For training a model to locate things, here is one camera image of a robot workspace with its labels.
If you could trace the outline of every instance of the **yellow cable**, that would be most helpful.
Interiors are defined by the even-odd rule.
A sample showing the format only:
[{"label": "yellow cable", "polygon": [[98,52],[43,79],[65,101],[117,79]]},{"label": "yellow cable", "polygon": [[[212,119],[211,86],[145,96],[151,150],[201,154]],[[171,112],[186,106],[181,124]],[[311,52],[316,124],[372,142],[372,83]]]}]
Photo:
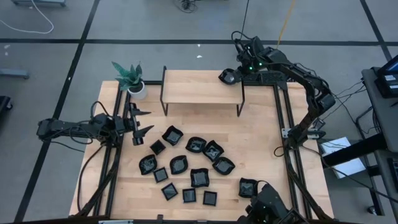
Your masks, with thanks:
[{"label": "yellow cable", "polygon": [[292,1],[292,4],[290,5],[289,11],[287,12],[287,16],[286,16],[286,19],[285,19],[285,22],[284,22],[284,26],[282,27],[282,30],[280,31],[280,34],[279,34],[278,44],[276,45],[276,49],[278,49],[280,40],[281,40],[281,38],[282,38],[282,35],[284,34],[287,21],[288,21],[289,18],[290,18],[290,15],[291,15],[291,13],[292,13],[292,9],[293,9],[293,7],[294,7],[294,3],[295,3],[295,2],[296,2],[296,0],[293,0],[293,1]]}]

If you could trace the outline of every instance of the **potted plant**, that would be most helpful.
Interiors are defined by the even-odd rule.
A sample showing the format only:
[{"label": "potted plant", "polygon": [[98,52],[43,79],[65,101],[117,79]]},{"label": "potted plant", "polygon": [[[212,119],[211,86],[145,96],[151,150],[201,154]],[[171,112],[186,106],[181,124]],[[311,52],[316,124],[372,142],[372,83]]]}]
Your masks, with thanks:
[{"label": "potted plant", "polygon": [[119,72],[117,81],[120,83],[121,90],[127,90],[131,97],[137,100],[142,100],[147,96],[147,90],[145,88],[144,81],[142,81],[142,68],[137,65],[134,68],[133,65],[130,66],[130,70],[124,69],[116,62],[112,62],[113,67]]}]

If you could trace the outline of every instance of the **white cable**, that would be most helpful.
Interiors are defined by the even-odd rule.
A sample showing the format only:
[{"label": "white cable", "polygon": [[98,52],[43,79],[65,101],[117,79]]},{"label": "white cable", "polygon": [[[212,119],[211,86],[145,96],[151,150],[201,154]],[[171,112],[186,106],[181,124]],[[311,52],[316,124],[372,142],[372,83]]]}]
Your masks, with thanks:
[{"label": "white cable", "polygon": [[31,0],[31,1],[32,1],[33,6],[37,9],[37,11],[44,17],[44,19],[46,19],[46,20],[51,24],[51,29],[50,29],[49,31],[47,31],[47,32],[39,32],[39,31],[21,30],[21,29],[16,29],[16,28],[13,28],[13,27],[9,26],[8,24],[6,24],[6,23],[5,23],[4,21],[2,21],[1,19],[0,19],[0,22],[2,22],[2,23],[3,23],[4,25],[6,25],[8,28],[13,29],[13,30],[16,30],[16,31],[19,31],[19,32],[26,32],[26,33],[33,33],[33,34],[49,34],[49,33],[51,33],[51,32],[54,30],[54,25],[52,24],[52,22],[50,21],[50,19],[48,19],[48,18],[43,14],[43,12],[39,10],[39,8],[36,6],[34,0]]}]

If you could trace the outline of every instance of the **wooden table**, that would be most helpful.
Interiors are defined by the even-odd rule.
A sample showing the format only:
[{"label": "wooden table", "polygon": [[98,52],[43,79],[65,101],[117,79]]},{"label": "wooden table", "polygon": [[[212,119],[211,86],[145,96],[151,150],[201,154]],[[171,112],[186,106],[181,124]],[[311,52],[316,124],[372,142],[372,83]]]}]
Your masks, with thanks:
[{"label": "wooden table", "polygon": [[225,85],[218,78],[222,72],[222,70],[167,70],[165,66],[160,94],[164,115],[167,116],[169,103],[204,103],[236,105],[237,114],[240,116],[244,104],[243,83]]},{"label": "wooden table", "polygon": [[[138,119],[141,127],[152,124],[155,127],[147,133],[144,144],[141,146],[132,145],[131,133],[124,136],[111,218],[153,220],[158,214],[163,214],[165,220],[237,220],[240,215],[246,214],[244,209],[250,204],[249,199],[238,196],[238,184],[241,177],[268,181],[279,192],[286,207],[292,207],[284,158],[273,155],[273,150],[281,145],[281,138],[272,87],[245,86],[246,107],[239,118],[233,109],[235,105],[219,104],[177,104],[170,107],[168,116],[164,116],[159,102],[160,86],[148,85],[147,87],[148,96],[136,103],[142,111],[152,113]],[[294,120],[299,122],[307,114],[305,92],[298,83],[288,83],[288,87]],[[106,81],[102,84],[98,100],[104,104],[109,113],[112,113],[117,90],[116,81]],[[123,104],[121,106],[119,114],[123,111]],[[284,121],[287,124],[284,106],[283,109]],[[96,113],[101,112],[101,107],[97,106]],[[170,125],[184,132],[183,138],[174,147],[161,138]],[[208,141],[214,139],[224,148],[223,156],[235,163],[235,170],[230,175],[220,175],[212,168],[211,162],[204,155],[188,152],[185,145],[192,136]],[[158,139],[161,139],[167,148],[156,157],[157,167],[165,167],[169,179],[156,184],[152,174],[141,175],[138,162],[144,156],[153,154],[149,146]],[[315,141],[307,141],[305,145],[317,150]],[[98,147],[98,142],[87,146],[83,164]],[[169,162],[171,158],[179,155],[187,155],[189,169],[202,167],[209,169],[210,186],[197,189],[196,203],[182,201],[182,189],[190,188],[189,169],[179,175],[170,173]],[[90,161],[83,174],[82,204],[88,201],[98,186],[103,156],[104,150]],[[319,156],[301,150],[301,158],[308,191],[319,206],[333,217]],[[166,201],[160,190],[171,182],[174,183],[179,194]],[[216,207],[202,205],[204,190],[218,193]],[[301,206],[300,213],[303,214],[304,210],[300,203],[301,194],[298,189],[297,192],[297,199]],[[107,196],[108,192],[105,190],[100,214],[104,213]],[[76,212],[75,193],[70,214]]]}]

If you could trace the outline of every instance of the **black bowl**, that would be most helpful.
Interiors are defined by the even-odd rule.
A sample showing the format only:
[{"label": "black bowl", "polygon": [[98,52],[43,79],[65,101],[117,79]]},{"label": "black bowl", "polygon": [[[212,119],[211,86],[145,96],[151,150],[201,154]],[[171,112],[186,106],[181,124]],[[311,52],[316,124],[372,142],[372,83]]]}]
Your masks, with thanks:
[{"label": "black bowl", "polygon": [[139,161],[139,170],[141,175],[147,175],[154,171],[157,167],[155,155],[149,155]]},{"label": "black bowl", "polygon": [[156,154],[156,156],[159,155],[159,153],[161,153],[166,148],[166,146],[164,146],[160,140],[157,140],[149,147]]},{"label": "black bowl", "polygon": [[216,206],[217,203],[217,192],[210,192],[205,190],[203,194],[203,204]]},{"label": "black bowl", "polygon": [[257,181],[241,178],[239,181],[239,196],[242,198],[257,196]]},{"label": "black bowl", "polygon": [[207,143],[206,148],[203,150],[204,155],[209,158],[212,162],[222,155],[224,149],[219,146],[214,140]]},{"label": "black bowl", "polygon": [[164,141],[167,141],[172,146],[175,146],[183,135],[184,133],[182,133],[182,131],[171,125],[162,135],[162,138],[164,139]]},{"label": "black bowl", "polygon": [[182,198],[183,198],[184,203],[196,202],[197,194],[196,194],[195,189],[183,189],[182,190]]},{"label": "black bowl", "polygon": [[188,140],[187,146],[185,148],[194,153],[201,153],[206,147],[206,140],[199,137],[192,137]]},{"label": "black bowl", "polygon": [[209,170],[206,168],[191,170],[191,187],[208,187],[210,184]]},{"label": "black bowl", "polygon": [[188,169],[187,156],[177,156],[170,161],[172,174],[181,174]]},{"label": "black bowl", "polygon": [[225,157],[219,157],[214,163],[213,168],[215,171],[223,175],[228,175],[235,168],[235,164]]},{"label": "black bowl", "polygon": [[162,192],[166,200],[170,200],[172,197],[178,194],[177,189],[174,187],[173,183],[169,183],[166,187],[162,188]]},{"label": "black bowl", "polygon": [[159,183],[163,180],[167,180],[169,178],[167,175],[166,169],[164,167],[161,169],[155,170],[154,176],[155,176],[156,183]]}]

